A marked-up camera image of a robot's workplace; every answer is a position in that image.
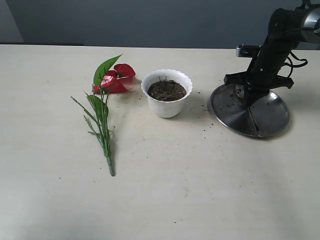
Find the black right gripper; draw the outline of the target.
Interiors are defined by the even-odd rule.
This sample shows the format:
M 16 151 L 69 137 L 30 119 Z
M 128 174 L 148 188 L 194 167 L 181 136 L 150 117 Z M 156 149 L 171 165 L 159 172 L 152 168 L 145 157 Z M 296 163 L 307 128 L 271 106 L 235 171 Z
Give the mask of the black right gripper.
M 291 77 L 278 75 L 290 52 L 299 45 L 298 41 L 287 39 L 266 39 L 259 53 L 252 58 L 246 71 L 226 74 L 225 85 L 244 86 L 245 90 L 272 90 L 280 87 L 290 89 Z

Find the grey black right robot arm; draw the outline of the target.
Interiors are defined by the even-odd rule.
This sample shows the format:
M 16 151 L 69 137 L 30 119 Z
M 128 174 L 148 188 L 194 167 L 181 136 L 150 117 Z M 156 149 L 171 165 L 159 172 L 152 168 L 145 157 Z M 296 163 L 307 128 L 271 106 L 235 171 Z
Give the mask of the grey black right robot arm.
M 238 45 L 237 57 L 250 58 L 246 71 L 227 74 L 225 85 L 245 86 L 249 90 L 266 91 L 291 88 L 293 80 L 279 76 L 287 57 L 300 43 L 319 44 L 320 5 L 309 0 L 294 10 L 276 9 L 268 23 L 268 34 L 262 45 Z

